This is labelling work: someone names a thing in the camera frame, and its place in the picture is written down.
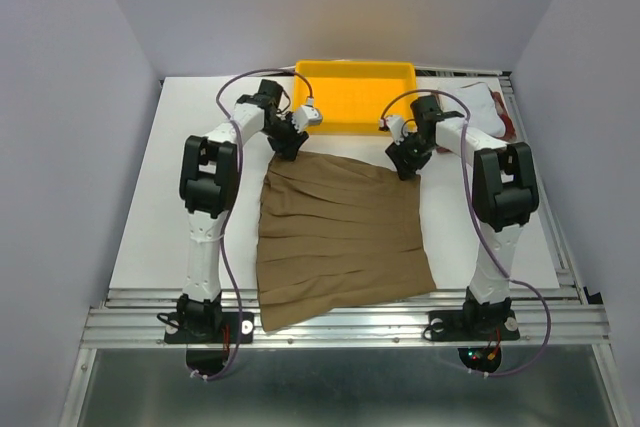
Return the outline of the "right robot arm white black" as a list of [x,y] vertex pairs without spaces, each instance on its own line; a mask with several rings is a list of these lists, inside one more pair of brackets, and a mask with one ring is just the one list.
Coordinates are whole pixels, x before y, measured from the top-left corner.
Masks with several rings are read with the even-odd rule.
[[539,207],[539,191],[531,148],[508,143],[472,127],[471,109],[460,103],[445,111],[445,92],[412,91],[408,120],[383,109],[378,127],[390,133],[385,153],[401,180],[413,179],[438,148],[461,162],[463,188],[472,226],[479,239],[474,274],[463,305],[430,313],[425,333],[435,342],[483,341],[502,334],[519,337],[510,287],[517,242]]

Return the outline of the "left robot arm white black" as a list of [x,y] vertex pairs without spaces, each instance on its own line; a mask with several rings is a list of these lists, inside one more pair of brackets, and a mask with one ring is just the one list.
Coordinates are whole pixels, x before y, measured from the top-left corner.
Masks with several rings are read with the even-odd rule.
[[184,144],[179,196],[188,213],[189,249],[185,285],[171,313],[160,313],[168,344],[242,342],[247,335],[231,325],[222,310],[221,263],[227,264],[224,235],[244,165],[244,143],[263,134],[276,157],[296,159],[309,138],[308,128],[322,123],[313,89],[295,110],[280,108],[284,88],[263,79],[252,95],[241,95],[232,110],[220,106],[224,120]]

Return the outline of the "brown skirt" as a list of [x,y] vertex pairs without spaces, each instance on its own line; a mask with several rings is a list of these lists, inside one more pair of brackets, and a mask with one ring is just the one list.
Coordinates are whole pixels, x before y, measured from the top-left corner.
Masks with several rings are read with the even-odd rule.
[[435,291],[421,182],[359,160],[274,158],[260,197],[256,277],[262,327]]

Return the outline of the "red plaid skirt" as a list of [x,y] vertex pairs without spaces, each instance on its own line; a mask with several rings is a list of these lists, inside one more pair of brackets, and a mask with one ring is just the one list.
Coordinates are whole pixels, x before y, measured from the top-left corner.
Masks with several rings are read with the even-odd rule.
[[[450,95],[453,95],[452,94],[453,90],[457,89],[457,88],[462,88],[462,87],[447,87],[447,86],[444,86],[444,85],[440,85],[438,87],[439,90],[441,90],[443,92],[446,92],[446,93],[448,93]],[[499,92],[492,90],[491,88],[490,88],[490,90],[491,90],[492,96],[493,96],[493,98],[495,100],[496,109],[498,111],[498,114],[499,114],[500,118],[502,119],[502,121],[504,122],[505,127],[506,127],[506,133],[502,137],[500,137],[500,138],[496,138],[496,137],[493,137],[493,136],[491,136],[491,137],[499,139],[499,140],[504,141],[504,142],[514,141],[516,139],[516,137],[517,137],[516,132],[515,132],[515,127],[513,125],[512,119],[509,116],[509,113],[508,113],[508,111],[507,111],[507,109],[505,107],[505,103],[503,101],[502,95]],[[482,132],[482,131],[471,127],[470,124],[469,124],[468,129],[467,129],[466,139],[470,140],[470,139],[476,138],[477,135],[480,132]]]

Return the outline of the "white skirt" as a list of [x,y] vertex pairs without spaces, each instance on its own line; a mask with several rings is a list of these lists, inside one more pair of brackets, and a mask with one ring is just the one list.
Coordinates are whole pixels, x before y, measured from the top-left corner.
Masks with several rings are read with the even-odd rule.
[[500,138],[506,133],[506,127],[496,109],[492,92],[486,83],[454,89],[452,94],[468,108],[471,127]]

